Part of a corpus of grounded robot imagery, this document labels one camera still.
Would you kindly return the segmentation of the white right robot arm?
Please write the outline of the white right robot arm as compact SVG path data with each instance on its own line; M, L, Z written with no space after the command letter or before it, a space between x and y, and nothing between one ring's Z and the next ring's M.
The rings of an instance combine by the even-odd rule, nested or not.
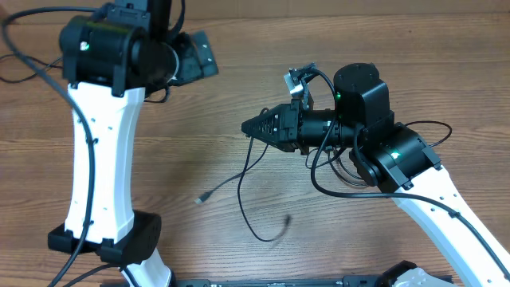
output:
M509 254L474 214L433 147L395 120L389 89L371 63L354 63L326 80L335 106L316 110L314 65L291 69L291 101L245 121L241 130L284 152L319 157L348 151L367 199L391 199L426 233L467 286L506 286Z

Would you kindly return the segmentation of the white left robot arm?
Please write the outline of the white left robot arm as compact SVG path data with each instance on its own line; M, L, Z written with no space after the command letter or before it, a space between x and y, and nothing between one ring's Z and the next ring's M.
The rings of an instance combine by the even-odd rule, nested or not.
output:
M218 73L210 43L205 33L171 23L166 0L74 6L72 13L59 36L67 85L35 69L73 114L72 197L48 247L70 261L94 253L130 286L174 286L175 274L157 249L161 217L131 202L135 129L154 92Z

